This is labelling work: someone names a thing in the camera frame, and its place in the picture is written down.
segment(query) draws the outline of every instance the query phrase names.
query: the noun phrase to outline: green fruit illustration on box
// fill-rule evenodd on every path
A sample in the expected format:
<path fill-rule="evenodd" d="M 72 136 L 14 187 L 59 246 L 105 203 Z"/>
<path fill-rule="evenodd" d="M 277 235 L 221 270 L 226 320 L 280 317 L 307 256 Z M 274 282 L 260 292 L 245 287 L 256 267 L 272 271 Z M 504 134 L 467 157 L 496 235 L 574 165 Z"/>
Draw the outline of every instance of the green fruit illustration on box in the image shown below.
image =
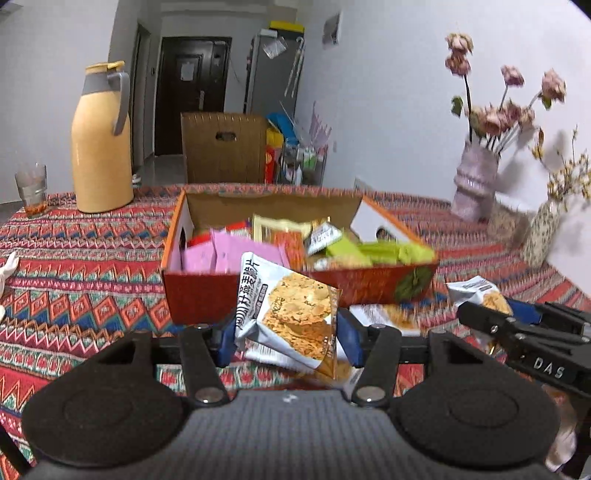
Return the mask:
<path fill-rule="evenodd" d="M 428 267 L 418 267 L 410 272 L 396 285 L 394 301 L 409 301 L 419 295 L 431 281 L 431 270 Z"/>

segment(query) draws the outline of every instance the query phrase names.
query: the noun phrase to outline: refrigerator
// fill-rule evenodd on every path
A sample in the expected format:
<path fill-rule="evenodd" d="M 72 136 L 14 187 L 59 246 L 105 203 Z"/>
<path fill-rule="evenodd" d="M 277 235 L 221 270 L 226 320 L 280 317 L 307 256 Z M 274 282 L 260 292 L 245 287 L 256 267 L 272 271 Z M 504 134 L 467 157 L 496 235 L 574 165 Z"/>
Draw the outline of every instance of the refrigerator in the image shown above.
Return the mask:
<path fill-rule="evenodd" d="M 266 35 L 257 35 L 252 41 L 248 74 L 246 77 L 246 95 L 244 100 L 244 113 L 267 116 L 269 113 L 283 112 L 284 109 L 290 118 L 296 112 L 297 87 L 294 90 L 297 65 L 294 69 L 293 79 L 287 96 L 285 88 L 290 79 L 290 72 L 296 62 L 296 54 L 303 39 L 302 33 L 279 31 L 287 44 L 287 49 L 277 57 L 271 59 L 264 51 L 266 43 L 275 40 Z"/>

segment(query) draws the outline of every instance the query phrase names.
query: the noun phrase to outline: cardboard box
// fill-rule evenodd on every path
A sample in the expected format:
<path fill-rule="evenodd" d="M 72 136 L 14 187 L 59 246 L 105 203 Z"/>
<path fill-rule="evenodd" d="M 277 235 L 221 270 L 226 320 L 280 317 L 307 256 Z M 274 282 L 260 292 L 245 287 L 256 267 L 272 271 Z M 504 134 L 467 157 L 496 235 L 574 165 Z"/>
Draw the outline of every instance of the cardboard box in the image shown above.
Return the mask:
<path fill-rule="evenodd" d="M 399 220 L 371 199 L 346 196 L 299 196 L 293 194 L 236 195 L 187 193 L 178 198 L 161 263 L 164 288 L 174 323 L 215 323 L 236 306 L 237 274 L 191 274 L 181 270 L 181 237 L 192 238 L 209 227 L 221 228 L 252 217 L 309 222 L 330 216 L 339 228 L 351 228 L 362 241 L 391 236 L 402 241 L 423 242 Z M 423 265 L 392 265 L 307 272 L 322 283 L 341 288 L 341 306 L 391 304 L 421 298 L 428 289 L 439 259 Z M 412 298 L 400 292 L 412 291 Z"/>
<path fill-rule="evenodd" d="M 188 183 L 263 183 L 267 120 L 240 113 L 181 114 Z"/>

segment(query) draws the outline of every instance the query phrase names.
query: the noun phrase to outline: drinking glass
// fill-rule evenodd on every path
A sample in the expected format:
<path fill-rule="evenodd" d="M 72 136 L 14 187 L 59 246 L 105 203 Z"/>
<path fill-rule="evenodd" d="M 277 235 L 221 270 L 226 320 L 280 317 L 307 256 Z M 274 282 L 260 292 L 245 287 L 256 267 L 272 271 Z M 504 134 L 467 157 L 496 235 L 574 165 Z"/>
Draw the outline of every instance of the drinking glass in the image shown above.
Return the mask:
<path fill-rule="evenodd" d="M 27 217 L 43 215 L 47 210 L 47 167 L 40 163 L 22 167 L 14 177 Z"/>

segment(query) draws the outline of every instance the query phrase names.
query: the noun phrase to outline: gray ribbed surface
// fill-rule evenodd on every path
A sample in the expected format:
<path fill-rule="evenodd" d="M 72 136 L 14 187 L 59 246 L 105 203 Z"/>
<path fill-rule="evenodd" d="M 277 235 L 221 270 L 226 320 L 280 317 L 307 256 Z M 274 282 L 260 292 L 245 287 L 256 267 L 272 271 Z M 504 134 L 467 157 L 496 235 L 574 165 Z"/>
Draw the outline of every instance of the gray ribbed surface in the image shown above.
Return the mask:
<path fill-rule="evenodd" d="M 194 412 L 180 435 L 143 462 L 76 472 L 41 465 L 27 480 L 551 480 L 536 466 L 474 473 L 415 453 L 385 413 L 349 405 L 338 391 L 241 391 Z"/>

